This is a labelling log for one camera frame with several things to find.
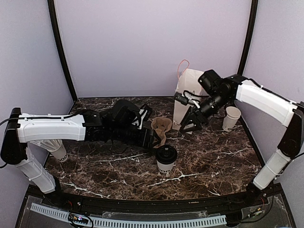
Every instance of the marble table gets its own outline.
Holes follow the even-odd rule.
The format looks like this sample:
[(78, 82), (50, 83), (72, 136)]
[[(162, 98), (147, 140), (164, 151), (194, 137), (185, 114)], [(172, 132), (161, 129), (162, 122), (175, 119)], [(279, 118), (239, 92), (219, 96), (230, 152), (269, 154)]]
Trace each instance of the marble table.
[[(119, 99), (79, 99), (71, 113), (84, 108), (102, 111)], [(157, 116), (173, 117), (172, 97), (124, 99), (153, 108), (145, 127), (150, 128)], [(68, 160), (59, 163), (50, 156), (46, 169), (59, 178), (63, 191), (99, 198), (184, 200), (241, 192), (261, 166), (241, 123), (228, 133), (221, 128), (223, 117), (222, 109), (208, 126), (192, 135), (175, 130), (166, 134), (166, 144), (178, 151), (168, 176), (158, 172), (150, 151), (119, 142), (64, 141)]]

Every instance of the cup lid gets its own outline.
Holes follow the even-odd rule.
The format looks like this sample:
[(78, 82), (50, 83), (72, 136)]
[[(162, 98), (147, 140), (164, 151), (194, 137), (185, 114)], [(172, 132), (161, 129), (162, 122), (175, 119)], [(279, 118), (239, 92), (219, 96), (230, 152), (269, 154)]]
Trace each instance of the cup lid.
[(162, 164), (171, 164), (177, 159), (177, 151), (170, 145), (163, 145), (156, 150), (156, 160)]

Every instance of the paper bag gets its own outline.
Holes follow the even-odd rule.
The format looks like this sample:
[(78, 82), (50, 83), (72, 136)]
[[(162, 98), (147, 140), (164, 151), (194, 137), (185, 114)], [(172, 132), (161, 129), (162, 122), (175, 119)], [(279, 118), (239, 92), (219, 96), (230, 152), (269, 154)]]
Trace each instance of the paper bag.
[[(188, 90), (195, 95), (208, 95), (205, 90), (201, 87), (201, 85), (198, 82), (199, 77), (204, 73), (203, 71), (199, 70), (193, 70), (193, 69), (188, 69), (189, 67), (189, 61), (183, 60), (181, 61), (180, 65), (184, 62), (188, 62), (187, 68), (182, 72), (181, 76), (179, 76), (178, 73), (178, 78), (179, 81), (177, 83), (176, 87), (176, 92), (183, 93), (184, 90)], [(172, 129), (174, 130), (179, 130), (181, 125), (181, 121), (184, 118), (187, 110), (189, 109), (190, 104), (188, 105), (183, 105), (178, 101), (175, 101), (174, 103), (174, 112), (173, 112), (173, 126)]]

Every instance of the white slotted strip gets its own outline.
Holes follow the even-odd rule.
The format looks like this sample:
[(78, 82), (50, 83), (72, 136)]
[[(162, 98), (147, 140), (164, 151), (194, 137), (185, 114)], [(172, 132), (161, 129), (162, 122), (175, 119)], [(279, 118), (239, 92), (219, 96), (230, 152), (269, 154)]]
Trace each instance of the white slotted strip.
[[(68, 222), (69, 212), (60, 209), (53, 209), (47, 206), (32, 203), (31, 211), (57, 219), (63, 222)], [(226, 216), (216, 216), (211, 218), (199, 218), (180, 221), (126, 221), (113, 220), (105, 218), (97, 218), (90, 216), (95, 228), (207, 228), (226, 224)], [(91, 222), (86, 224), (86, 227), (91, 227)]]

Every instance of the black pole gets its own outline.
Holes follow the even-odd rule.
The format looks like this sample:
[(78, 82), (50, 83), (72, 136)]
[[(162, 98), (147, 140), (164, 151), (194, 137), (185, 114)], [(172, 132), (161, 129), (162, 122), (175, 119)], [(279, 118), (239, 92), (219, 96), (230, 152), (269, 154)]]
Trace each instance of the black pole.
[(62, 66), (63, 73), (64, 73), (65, 78), (66, 78), (66, 83), (67, 83), (68, 89), (70, 91), (70, 94), (72, 96), (73, 101), (75, 102), (75, 101), (77, 101), (78, 98), (77, 98), (77, 95), (76, 95), (76, 91), (75, 91), (75, 88), (74, 88), (74, 85), (73, 85), (73, 82), (72, 82), (70, 72), (69, 72), (68, 67), (67, 67), (66, 56), (65, 56), (65, 53), (63, 51), (63, 46), (62, 46), (60, 33), (59, 33), (59, 26), (58, 26), (57, 17), (56, 17), (55, 3), (54, 3), (54, 0), (47, 0), (47, 3), (48, 3), (49, 16), (51, 18), (54, 38), (55, 38), (55, 42), (56, 42), (57, 51), (58, 51), (58, 54), (59, 54), (61, 66)]
[(250, 16), (249, 16), (249, 22), (248, 22), (248, 28), (247, 28), (247, 34), (245, 38), (243, 53), (241, 57), (241, 61), (239, 63), (239, 67), (237, 70), (238, 75), (243, 75), (249, 49), (250, 49), (250, 43), (253, 35), (253, 28), (255, 26), (256, 16), (257, 16), (257, 4), (258, 0), (252, 0), (251, 1), (251, 10), (250, 10)]

